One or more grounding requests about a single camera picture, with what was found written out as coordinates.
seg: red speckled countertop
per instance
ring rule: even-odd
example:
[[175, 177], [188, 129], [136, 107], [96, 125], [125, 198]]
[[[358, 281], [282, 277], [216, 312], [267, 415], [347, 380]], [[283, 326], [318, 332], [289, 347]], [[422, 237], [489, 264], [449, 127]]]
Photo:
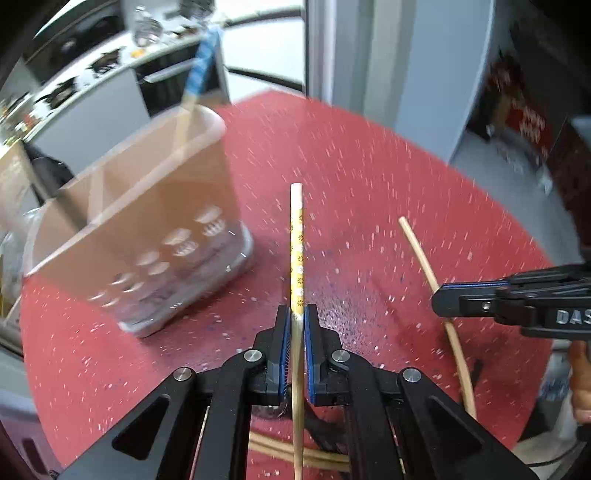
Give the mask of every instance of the red speckled countertop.
[[[25, 283], [29, 382], [64, 465], [173, 369], [218, 367], [272, 326], [288, 292], [291, 182], [304, 183], [306, 300], [318, 304], [321, 322], [374, 365], [414, 365], [454, 399], [460, 395], [453, 356], [398, 217], [408, 218], [440, 282], [548, 266], [531, 237], [473, 181], [388, 129], [278, 92], [220, 114], [242, 219], [255, 238], [250, 272], [143, 340], [42, 278]], [[550, 344], [491, 319], [456, 325], [469, 366], [477, 358], [484, 363], [475, 389], [479, 421], [512, 446], [533, 407]], [[255, 419], [254, 428], [287, 438], [291, 425]], [[250, 455], [248, 478], [292, 471]]]

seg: kitchen counter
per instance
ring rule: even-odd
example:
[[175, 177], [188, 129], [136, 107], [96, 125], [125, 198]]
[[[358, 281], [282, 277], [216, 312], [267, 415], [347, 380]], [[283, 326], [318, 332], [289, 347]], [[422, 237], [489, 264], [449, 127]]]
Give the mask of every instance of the kitchen counter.
[[[194, 20], [190, 21], [183, 17], [175, 17], [170, 20], [163, 20], [163, 15], [154, 15], [154, 17], [161, 21], [165, 32], [180, 30], [180, 27], [183, 25], [192, 27], [196, 24]], [[39, 102], [35, 104], [33, 114], [42, 120], [25, 136], [25, 140], [32, 140], [50, 122], [56, 119], [69, 107], [82, 100], [86, 94], [88, 94], [93, 88], [97, 87], [101, 83], [122, 73], [126, 69], [138, 67], [144, 63], [166, 55], [167, 53], [189, 45], [194, 45], [199, 42], [201, 37], [202, 33], [198, 33], [177, 39], [174, 35], [165, 33], [163, 34], [159, 43], [145, 48], [145, 54], [136, 59], [131, 56], [131, 53], [134, 50], [137, 50], [138, 47], [134, 44], [133, 33], [129, 30], [115, 35], [102, 44], [92, 48], [86, 54], [68, 65], [60, 73], [55, 75], [43, 86], [41, 90], [35, 94], [35, 99], [41, 98], [44, 95], [51, 93], [61, 82], [64, 82], [72, 77], [76, 77], [77, 92], [68, 98], [68, 100], [63, 102], [59, 107], [51, 110], [45, 102]], [[95, 77], [94, 73], [89, 68], [90, 65], [98, 60], [103, 53], [115, 50], [116, 48], [121, 48], [121, 51], [119, 52], [119, 66], [114, 67], [112, 70], [98, 77]]]

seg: oven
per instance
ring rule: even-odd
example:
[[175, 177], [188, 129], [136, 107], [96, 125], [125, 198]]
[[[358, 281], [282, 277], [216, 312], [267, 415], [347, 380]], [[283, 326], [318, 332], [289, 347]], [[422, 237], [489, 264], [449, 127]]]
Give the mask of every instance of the oven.
[[[135, 67], [139, 88], [150, 116], [158, 115], [181, 102], [198, 47], [198, 42], [185, 45]], [[219, 92], [220, 101], [227, 101], [223, 75], [220, 62], [213, 62], [209, 67], [203, 97]]]

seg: blue taped stick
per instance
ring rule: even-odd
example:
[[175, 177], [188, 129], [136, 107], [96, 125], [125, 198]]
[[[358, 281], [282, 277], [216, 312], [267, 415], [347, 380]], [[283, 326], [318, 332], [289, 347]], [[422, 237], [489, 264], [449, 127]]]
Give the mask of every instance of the blue taped stick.
[[210, 26], [201, 42], [199, 48], [195, 53], [195, 62], [187, 78], [185, 84], [184, 94], [199, 97], [205, 90], [205, 82], [207, 80], [207, 71], [212, 65], [215, 56], [217, 46], [220, 43], [222, 31], [217, 25]]

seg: human hand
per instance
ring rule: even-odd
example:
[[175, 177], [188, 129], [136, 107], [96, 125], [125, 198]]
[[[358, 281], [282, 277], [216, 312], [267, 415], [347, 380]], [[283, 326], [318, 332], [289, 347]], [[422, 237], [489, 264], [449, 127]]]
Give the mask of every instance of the human hand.
[[575, 341], [569, 349], [573, 367], [570, 389], [573, 391], [573, 414], [579, 423], [591, 423], [591, 362], [587, 359], [587, 343]]

